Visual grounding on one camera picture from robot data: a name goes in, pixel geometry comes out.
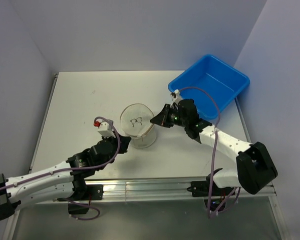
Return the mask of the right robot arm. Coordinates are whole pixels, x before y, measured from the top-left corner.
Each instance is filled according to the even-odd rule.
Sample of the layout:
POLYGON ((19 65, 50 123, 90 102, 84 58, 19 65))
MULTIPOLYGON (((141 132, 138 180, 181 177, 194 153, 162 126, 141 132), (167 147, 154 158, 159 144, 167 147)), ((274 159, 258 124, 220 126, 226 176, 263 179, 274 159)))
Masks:
POLYGON ((220 167, 206 177, 204 189, 208 195, 228 194, 238 187, 254 195, 278 176, 263 143, 241 141, 218 130, 215 125, 199 117, 192 99, 165 104, 150 122, 165 128, 183 127, 192 140, 212 147, 214 153, 220 152, 235 163, 233 169, 220 167))

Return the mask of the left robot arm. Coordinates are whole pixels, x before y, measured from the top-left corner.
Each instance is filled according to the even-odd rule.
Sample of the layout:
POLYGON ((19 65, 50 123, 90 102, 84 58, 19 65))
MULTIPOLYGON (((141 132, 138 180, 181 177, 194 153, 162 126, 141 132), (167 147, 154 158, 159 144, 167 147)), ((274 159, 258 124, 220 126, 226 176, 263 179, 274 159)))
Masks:
POLYGON ((96 145, 48 169, 6 178, 0 174, 0 221, 29 205, 58 199, 81 200, 86 196, 85 178, 127 152, 130 137, 104 137, 96 145))

